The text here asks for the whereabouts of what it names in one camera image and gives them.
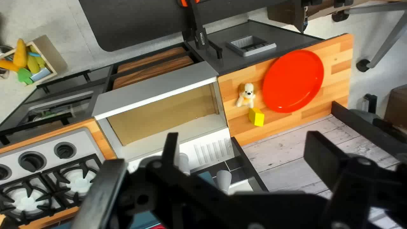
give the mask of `toy kitchen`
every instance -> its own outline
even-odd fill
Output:
[[[323,41],[247,18],[206,32],[204,22],[271,5],[239,0],[235,10],[223,10],[228,3],[183,9],[168,1],[165,13],[156,8],[163,3],[146,4],[159,9],[148,15],[158,28],[165,25],[163,18],[176,18],[170,28],[150,33],[140,31],[146,15],[130,10],[144,1],[126,1],[131,8],[80,1],[103,50],[148,41],[159,47],[116,62],[103,80],[28,101],[9,116],[0,126],[0,212],[20,228],[69,220],[104,160],[123,158],[132,173],[142,159],[162,154],[169,132],[179,134],[187,173],[210,170],[215,178],[216,168],[226,168],[243,174],[231,186],[252,178],[251,191],[267,191],[242,148],[329,116],[332,102],[347,106],[352,36]],[[121,33],[126,39],[114,39],[122,20],[102,20],[103,8],[134,28]],[[177,31],[184,31],[181,42],[165,42]],[[51,108],[57,111],[51,118],[22,116]]]

